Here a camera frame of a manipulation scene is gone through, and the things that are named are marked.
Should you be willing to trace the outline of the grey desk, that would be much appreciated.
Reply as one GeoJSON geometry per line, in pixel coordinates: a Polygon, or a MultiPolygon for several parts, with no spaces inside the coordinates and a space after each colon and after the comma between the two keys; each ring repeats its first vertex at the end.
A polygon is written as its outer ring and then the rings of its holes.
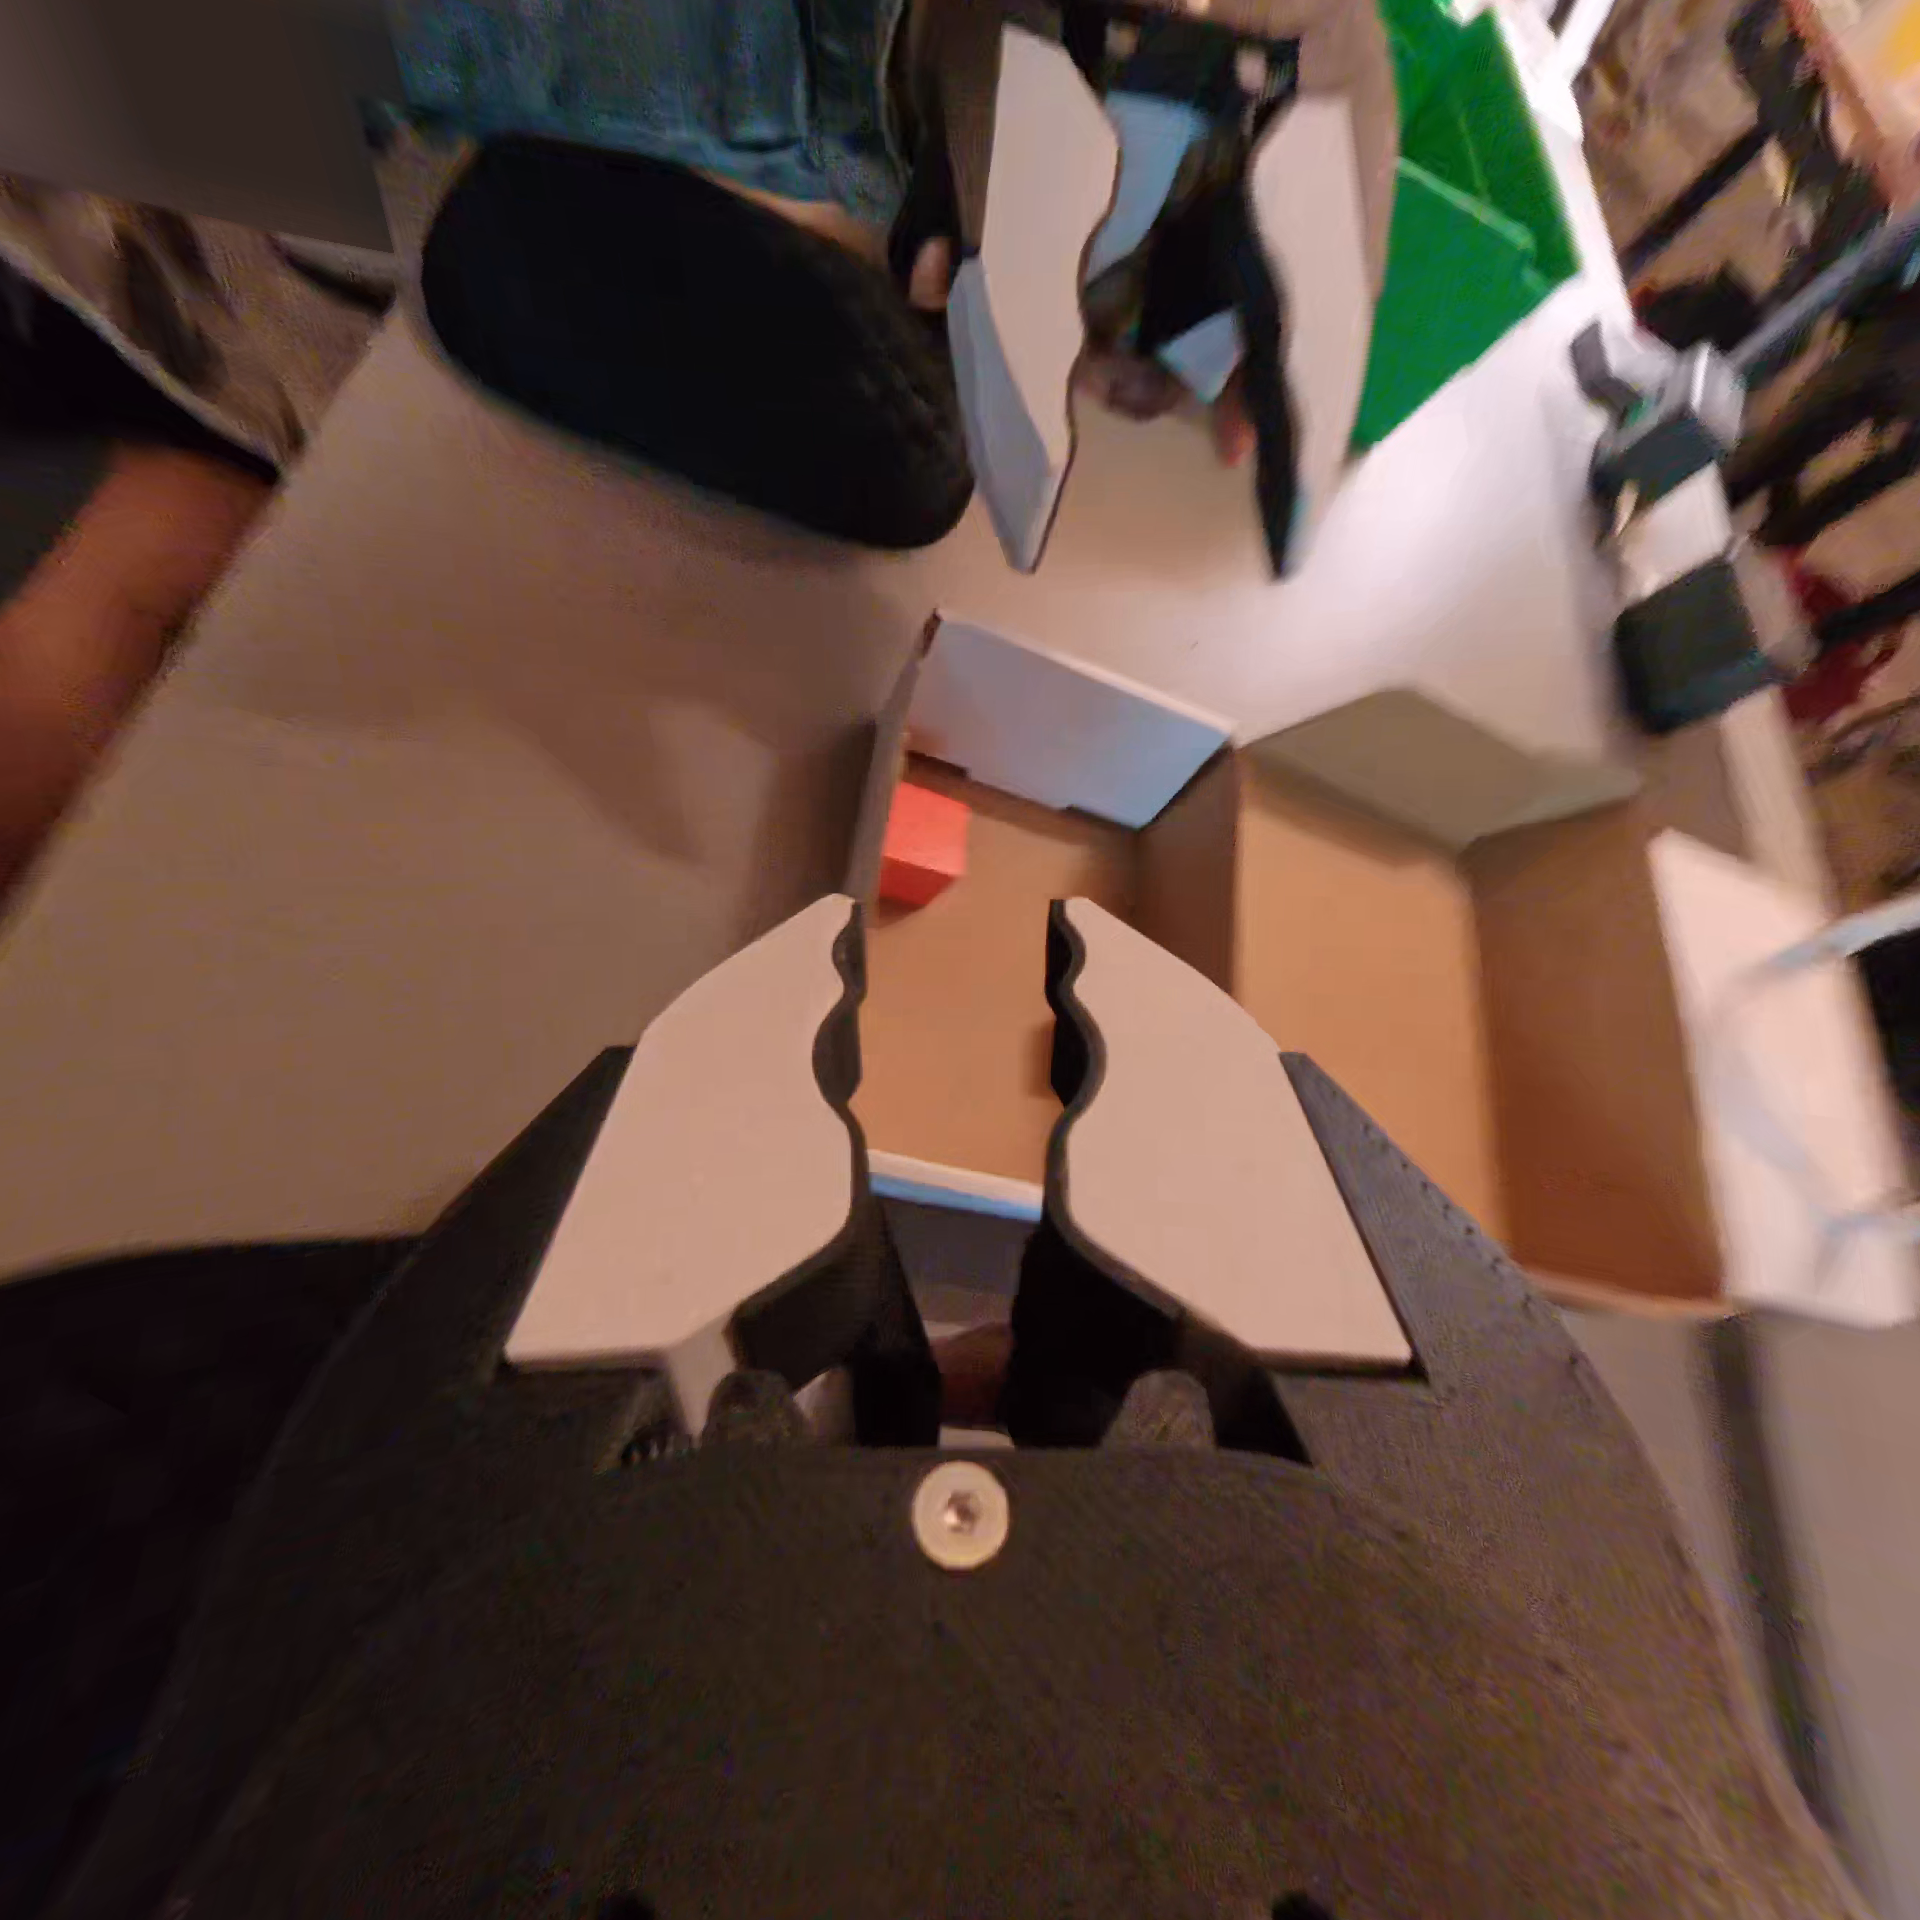
{"type": "MultiPolygon", "coordinates": [[[[883,556],[525,416],[416,264],[5,926],[5,1815],[87,1812],[33,1915],[1868,1915],[1550,1292],[1281,1044],[1424,1366],[1278,1377],[1303,1447],[504,1363],[683,991],[849,897],[859,1043],[934,616],[1453,849],[1617,807],[1537,327],[1280,583],[1200,441],[1080,415],[1019,576],[981,497],[883,556]]],[[[1661,904],[1740,1280],[1792,1207],[1710,1016],[1792,926],[1703,846],[1661,904]]],[[[883,1155],[859,1087],[931,1356],[1013,1329],[1041,1177],[883,1155]]]]}

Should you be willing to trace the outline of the person's left hand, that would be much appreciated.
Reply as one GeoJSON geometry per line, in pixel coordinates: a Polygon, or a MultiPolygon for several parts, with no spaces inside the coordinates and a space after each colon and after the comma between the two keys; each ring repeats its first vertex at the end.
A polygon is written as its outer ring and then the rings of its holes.
{"type": "Polygon", "coordinates": [[[1235,468],[1257,451],[1257,430],[1243,403],[1243,374],[1245,366],[1238,366],[1219,396],[1201,400],[1160,363],[1129,352],[1088,350],[1073,374],[1073,393],[1140,423],[1165,416],[1204,418],[1215,458],[1235,468]]]}

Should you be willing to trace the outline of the black mesh pad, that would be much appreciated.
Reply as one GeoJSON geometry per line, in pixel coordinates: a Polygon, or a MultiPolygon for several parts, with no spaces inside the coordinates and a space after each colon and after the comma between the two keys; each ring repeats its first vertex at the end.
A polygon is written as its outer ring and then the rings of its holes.
{"type": "Polygon", "coordinates": [[[679,166],[492,139],[424,233],[419,294],[478,390],[741,508],[887,553],[969,511],[944,323],[679,166]]]}

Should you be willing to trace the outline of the person's blue jeans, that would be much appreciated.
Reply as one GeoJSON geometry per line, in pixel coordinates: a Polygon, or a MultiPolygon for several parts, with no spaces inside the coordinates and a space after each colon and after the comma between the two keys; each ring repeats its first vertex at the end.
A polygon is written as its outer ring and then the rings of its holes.
{"type": "Polygon", "coordinates": [[[632,154],[888,225],[897,2],[397,2],[403,100],[467,137],[632,154]]]}

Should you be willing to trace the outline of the small red cube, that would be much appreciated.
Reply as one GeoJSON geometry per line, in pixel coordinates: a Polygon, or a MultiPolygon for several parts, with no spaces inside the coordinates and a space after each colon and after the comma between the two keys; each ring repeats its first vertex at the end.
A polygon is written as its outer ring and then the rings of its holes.
{"type": "Polygon", "coordinates": [[[969,872],[973,809],[925,784],[901,782],[879,839],[878,902],[918,910],[969,872]]]}

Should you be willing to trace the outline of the green plastic bin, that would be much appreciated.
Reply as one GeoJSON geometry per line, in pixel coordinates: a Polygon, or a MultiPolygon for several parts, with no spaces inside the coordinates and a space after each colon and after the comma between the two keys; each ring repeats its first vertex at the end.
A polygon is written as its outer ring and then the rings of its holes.
{"type": "Polygon", "coordinates": [[[1385,441],[1576,270],[1550,154],[1497,11],[1382,2],[1398,167],[1350,451],[1385,441]]]}

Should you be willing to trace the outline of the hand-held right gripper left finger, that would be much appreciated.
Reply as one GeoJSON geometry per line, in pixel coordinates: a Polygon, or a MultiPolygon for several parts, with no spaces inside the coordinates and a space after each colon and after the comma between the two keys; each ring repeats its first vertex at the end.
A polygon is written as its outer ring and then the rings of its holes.
{"type": "Polygon", "coordinates": [[[843,1369],[857,1440],[933,1447],[939,1369],[849,1111],[863,994],[862,907],[822,897],[649,1023],[507,1366],[637,1366],[689,1433],[733,1374],[843,1369]]]}

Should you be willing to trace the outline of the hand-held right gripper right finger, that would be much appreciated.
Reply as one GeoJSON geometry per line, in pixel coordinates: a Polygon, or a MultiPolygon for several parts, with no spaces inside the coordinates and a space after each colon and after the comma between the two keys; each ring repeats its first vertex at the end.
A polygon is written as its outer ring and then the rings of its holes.
{"type": "Polygon", "coordinates": [[[1040,1223],[1004,1374],[1022,1450],[1301,1450],[1278,1377],[1421,1382],[1280,1047],[1085,897],[1046,907],[1040,1223]]]}

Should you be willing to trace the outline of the person's right forearm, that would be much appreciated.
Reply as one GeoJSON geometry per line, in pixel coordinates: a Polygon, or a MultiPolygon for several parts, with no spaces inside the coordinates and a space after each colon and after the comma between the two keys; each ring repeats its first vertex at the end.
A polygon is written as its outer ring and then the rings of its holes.
{"type": "Polygon", "coordinates": [[[198,451],[111,447],[100,482],[5,599],[5,891],[91,779],[275,490],[198,451]]]}

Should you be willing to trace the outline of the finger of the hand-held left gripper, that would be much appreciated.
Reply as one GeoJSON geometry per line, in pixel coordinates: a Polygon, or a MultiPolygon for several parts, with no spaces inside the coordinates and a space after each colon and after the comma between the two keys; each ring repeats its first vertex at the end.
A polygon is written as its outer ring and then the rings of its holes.
{"type": "Polygon", "coordinates": [[[976,492],[1007,566],[1037,569],[1071,466],[1084,267],[1118,137],[1065,46],[984,20],[944,74],[958,262],[945,332],[976,492]]]}
{"type": "Polygon", "coordinates": [[[1382,43],[1303,43],[1252,110],[1232,193],[1238,410],[1267,566],[1285,579],[1340,490],[1385,287],[1401,160],[1382,43]]]}

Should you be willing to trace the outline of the person's right hand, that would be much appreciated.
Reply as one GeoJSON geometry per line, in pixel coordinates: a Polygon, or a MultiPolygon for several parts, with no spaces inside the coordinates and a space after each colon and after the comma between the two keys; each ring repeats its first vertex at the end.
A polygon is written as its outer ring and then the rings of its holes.
{"type": "Polygon", "coordinates": [[[1013,1330],[1004,1323],[960,1329],[933,1342],[942,1382],[942,1426],[1004,1428],[1000,1403],[1009,1356],[1013,1330]]]}

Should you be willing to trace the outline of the divided cardboard box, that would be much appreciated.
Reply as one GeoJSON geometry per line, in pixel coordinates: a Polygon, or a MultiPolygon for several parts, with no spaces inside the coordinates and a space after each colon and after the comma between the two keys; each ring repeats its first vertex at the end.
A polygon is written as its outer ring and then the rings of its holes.
{"type": "Polygon", "coordinates": [[[1553,1299],[1735,1305],[1661,881],[1628,803],[1451,846],[1335,800],[1278,737],[934,616],[883,711],[854,857],[869,1143],[1037,1186],[1048,904],[1088,897],[1311,1058],[1553,1299]],[[972,804],[966,876],[878,902],[901,782],[972,804]]]}

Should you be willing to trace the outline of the person's dark patterned shirt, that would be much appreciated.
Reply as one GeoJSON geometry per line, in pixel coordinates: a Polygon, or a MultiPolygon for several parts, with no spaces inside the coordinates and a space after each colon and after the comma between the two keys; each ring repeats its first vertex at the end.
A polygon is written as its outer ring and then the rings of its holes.
{"type": "Polygon", "coordinates": [[[277,480],[396,281],[390,251],[5,177],[5,592],[52,551],[115,448],[277,480]]]}

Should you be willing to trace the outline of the black office chair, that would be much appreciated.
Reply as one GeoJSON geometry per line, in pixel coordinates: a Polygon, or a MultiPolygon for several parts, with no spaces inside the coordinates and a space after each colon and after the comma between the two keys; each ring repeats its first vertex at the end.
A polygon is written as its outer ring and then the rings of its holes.
{"type": "Polygon", "coordinates": [[[1832,310],[1838,343],[1743,433],[1724,468],[1733,511],[1763,502],[1751,543],[1800,559],[1918,466],[1915,243],[1832,310]]]}

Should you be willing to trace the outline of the black desk clamp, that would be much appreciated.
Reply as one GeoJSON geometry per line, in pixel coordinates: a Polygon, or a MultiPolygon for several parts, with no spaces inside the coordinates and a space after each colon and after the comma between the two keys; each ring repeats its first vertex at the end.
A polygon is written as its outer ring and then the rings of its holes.
{"type": "Polygon", "coordinates": [[[1792,682],[1813,651],[1788,568],[1748,547],[1628,606],[1611,632],[1621,706],[1644,737],[1710,722],[1792,682]]]}
{"type": "Polygon", "coordinates": [[[1584,400],[1604,415],[1588,475],[1604,514],[1648,508],[1733,458],[1743,379],[1712,343],[1672,350],[1639,329],[1592,323],[1568,356],[1584,400]]]}

